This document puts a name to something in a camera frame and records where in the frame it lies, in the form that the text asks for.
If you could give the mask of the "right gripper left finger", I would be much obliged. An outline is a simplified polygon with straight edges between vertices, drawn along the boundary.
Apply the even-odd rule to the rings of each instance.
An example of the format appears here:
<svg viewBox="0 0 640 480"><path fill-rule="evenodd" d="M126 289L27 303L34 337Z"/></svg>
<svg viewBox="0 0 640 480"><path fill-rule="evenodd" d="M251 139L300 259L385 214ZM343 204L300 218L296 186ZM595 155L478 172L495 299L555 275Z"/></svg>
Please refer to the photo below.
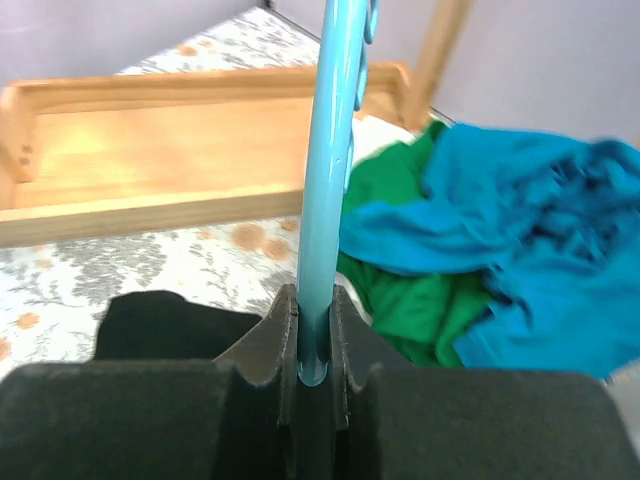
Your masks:
<svg viewBox="0 0 640 480"><path fill-rule="evenodd" d="M22 366L1 384L5 479L291 479L298 307L212 360Z"/></svg>

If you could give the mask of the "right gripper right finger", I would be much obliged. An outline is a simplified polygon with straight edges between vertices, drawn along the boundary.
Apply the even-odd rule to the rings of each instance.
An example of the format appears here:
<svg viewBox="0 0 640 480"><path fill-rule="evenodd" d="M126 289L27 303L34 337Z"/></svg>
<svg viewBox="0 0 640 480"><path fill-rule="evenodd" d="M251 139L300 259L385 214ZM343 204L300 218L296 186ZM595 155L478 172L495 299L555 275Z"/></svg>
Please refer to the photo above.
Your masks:
<svg viewBox="0 0 640 480"><path fill-rule="evenodd" d="M330 309L345 479L635 479L604 386L547 371L418 367L336 288Z"/></svg>

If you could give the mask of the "bright green t shirt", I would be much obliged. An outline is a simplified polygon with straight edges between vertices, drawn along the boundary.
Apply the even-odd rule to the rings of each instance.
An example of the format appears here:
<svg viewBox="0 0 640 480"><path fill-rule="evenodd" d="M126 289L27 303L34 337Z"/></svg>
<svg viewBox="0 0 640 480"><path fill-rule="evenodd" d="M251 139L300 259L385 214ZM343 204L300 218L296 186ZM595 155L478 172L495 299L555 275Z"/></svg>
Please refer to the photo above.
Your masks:
<svg viewBox="0 0 640 480"><path fill-rule="evenodd" d="M445 128L434 120L416 140L396 142L354 167L343 213L371 201L400 205L420 198L422 171ZM337 271L354 287L373 330L418 366L460 367L453 342L491 301L476 273L399 276L344 253Z"/></svg>

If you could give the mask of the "black t shirt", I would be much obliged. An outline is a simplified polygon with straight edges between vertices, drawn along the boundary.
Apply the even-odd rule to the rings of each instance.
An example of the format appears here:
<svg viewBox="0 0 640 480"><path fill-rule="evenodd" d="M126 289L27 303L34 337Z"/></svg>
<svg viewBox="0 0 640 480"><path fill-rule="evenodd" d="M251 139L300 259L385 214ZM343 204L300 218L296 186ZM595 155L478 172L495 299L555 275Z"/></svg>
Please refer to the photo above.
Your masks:
<svg viewBox="0 0 640 480"><path fill-rule="evenodd" d="M262 317L200 305L166 290L113 298L98 329L95 360L214 359Z"/></svg>

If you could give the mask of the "teal t shirt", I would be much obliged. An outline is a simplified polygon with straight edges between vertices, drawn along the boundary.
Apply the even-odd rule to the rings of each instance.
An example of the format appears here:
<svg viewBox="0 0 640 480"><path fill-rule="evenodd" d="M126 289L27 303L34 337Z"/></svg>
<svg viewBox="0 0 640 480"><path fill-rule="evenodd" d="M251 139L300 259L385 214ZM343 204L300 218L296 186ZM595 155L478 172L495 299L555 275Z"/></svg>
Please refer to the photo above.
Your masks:
<svg viewBox="0 0 640 480"><path fill-rule="evenodd" d="M618 140L447 126L422 196L344 214L340 253L399 276L476 273L460 367L603 379L639 357L639 153Z"/></svg>

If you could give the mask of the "teal plastic hanger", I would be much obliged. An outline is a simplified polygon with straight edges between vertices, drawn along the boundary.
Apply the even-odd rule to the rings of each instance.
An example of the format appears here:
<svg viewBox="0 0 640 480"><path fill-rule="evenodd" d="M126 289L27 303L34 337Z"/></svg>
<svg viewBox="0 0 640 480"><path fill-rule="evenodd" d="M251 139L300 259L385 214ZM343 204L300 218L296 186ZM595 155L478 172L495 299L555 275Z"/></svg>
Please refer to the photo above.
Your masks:
<svg viewBox="0 0 640 480"><path fill-rule="evenodd" d="M333 299L344 191L354 154L353 115L367 84L367 47L379 18L376 1L325 5L313 99L296 300L299 307L298 377L313 387L329 362L329 309Z"/></svg>

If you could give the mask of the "white t shirt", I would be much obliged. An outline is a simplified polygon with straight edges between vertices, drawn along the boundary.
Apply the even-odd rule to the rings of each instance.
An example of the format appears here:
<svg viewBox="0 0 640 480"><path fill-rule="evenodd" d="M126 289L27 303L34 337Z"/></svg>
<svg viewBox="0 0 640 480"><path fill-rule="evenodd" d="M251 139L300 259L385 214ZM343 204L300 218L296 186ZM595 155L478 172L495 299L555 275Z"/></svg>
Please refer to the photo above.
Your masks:
<svg viewBox="0 0 640 480"><path fill-rule="evenodd" d="M398 142L411 144L417 138L414 133L373 116L367 116L362 120L354 119L352 127L354 135L353 168L390 145Z"/></svg>

